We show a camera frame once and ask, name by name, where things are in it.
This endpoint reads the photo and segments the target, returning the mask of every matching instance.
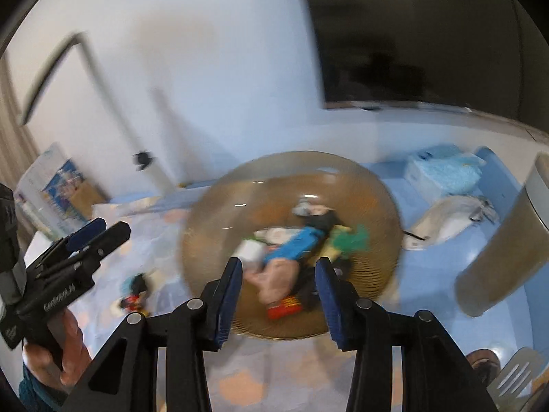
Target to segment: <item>blue gripper pad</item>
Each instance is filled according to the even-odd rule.
[[[102,218],[90,221],[86,226],[73,233],[67,242],[67,251],[74,253],[81,250],[101,232],[105,232],[106,223]]]
[[[315,280],[331,339],[337,343],[338,348],[345,349],[348,346],[348,340],[338,300],[339,280],[328,258],[322,258],[316,263]]]
[[[226,276],[229,277],[226,285],[224,287],[218,286],[218,289],[224,289],[223,298],[220,300],[217,309],[216,330],[213,338],[219,348],[223,346],[229,337],[234,311],[237,308],[238,297],[242,287],[242,263],[239,259],[233,257],[229,260],[223,276],[221,276],[220,285]]]

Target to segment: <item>metal screw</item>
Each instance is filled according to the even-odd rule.
[[[187,308],[189,310],[198,310],[199,308],[202,308],[202,305],[204,305],[204,302],[202,302],[201,299],[191,299],[187,302]]]
[[[431,313],[430,311],[427,311],[427,310],[421,310],[418,313],[418,316],[423,322],[430,322],[430,321],[433,320],[433,317],[434,317],[433,313]]]
[[[126,321],[128,321],[130,325],[135,325],[141,321],[141,315],[139,313],[131,313],[131,315],[126,318]]]
[[[367,310],[368,308],[371,308],[372,305],[373,305],[372,301],[365,297],[361,297],[356,301],[356,306],[363,310]]]

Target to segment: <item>black television screen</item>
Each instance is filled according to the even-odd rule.
[[[329,106],[422,101],[549,130],[549,45],[518,0],[307,1]]]

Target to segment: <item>curtain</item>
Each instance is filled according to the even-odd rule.
[[[7,54],[0,57],[0,182],[15,190],[23,173],[38,157],[36,146],[26,127],[19,127],[19,107],[10,79]],[[35,229],[23,213],[17,211],[17,231],[23,249]]]

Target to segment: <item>hand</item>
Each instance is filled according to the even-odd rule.
[[[42,384],[57,390],[74,386],[92,360],[83,343],[82,330],[69,310],[63,313],[63,326],[66,338],[62,360],[63,371],[59,376],[51,373],[53,357],[48,350],[36,344],[27,343],[23,346],[23,362],[30,372]]]

